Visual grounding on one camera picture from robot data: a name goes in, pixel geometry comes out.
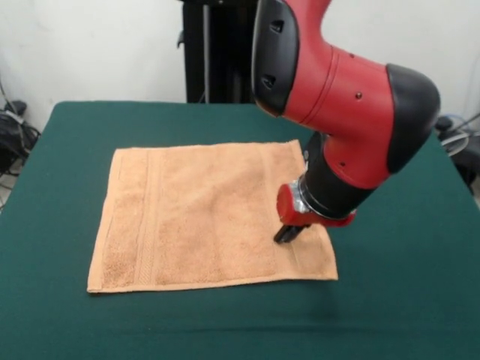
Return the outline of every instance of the towel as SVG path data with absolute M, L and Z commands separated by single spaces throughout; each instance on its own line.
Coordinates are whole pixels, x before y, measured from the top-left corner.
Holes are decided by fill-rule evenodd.
M 278 187 L 304 167 L 296 140 L 117 149 L 87 291 L 337 280 L 324 227 L 273 241 Z

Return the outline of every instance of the black stand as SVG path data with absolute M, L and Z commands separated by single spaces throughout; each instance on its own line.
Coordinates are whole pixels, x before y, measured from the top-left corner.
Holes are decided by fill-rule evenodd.
M 257 0 L 182 0 L 187 102 L 252 103 Z

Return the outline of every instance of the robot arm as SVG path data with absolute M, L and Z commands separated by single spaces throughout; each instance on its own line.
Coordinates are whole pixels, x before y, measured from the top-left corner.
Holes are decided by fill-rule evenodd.
M 311 224 L 345 226 L 357 207 L 423 146 L 440 111 L 424 75 L 325 42 L 331 0 L 259 0 L 253 38 L 256 103 L 320 132 L 298 180 L 280 187 L 277 242 Z

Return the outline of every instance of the white wall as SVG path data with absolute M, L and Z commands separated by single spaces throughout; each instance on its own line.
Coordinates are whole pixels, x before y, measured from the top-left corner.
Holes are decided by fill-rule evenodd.
M 182 3 L 3 0 L 0 74 L 43 127 L 63 100 L 185 101 Z
M 480 110 L 479 0 L 333 0 L 323 31 L 360 56 L 428 75 L 444 113 Z
M 0 73 L 41 128 L 63 100 L 185 101 L 177 0 L 3 0 Z M 426 73 L 442 110 L 480 110 L 479 0 L 333 0 L 324 34 Z

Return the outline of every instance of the green felt surface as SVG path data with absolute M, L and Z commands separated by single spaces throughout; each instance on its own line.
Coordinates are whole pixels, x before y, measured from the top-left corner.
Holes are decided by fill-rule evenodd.
M 338 282 L 87 294 L 115 148 L 309 135 L 248 105 L 58 105 L 0 216 L 0 359 L 477 359 L 480 212 L 433 138 L 330 230 Z

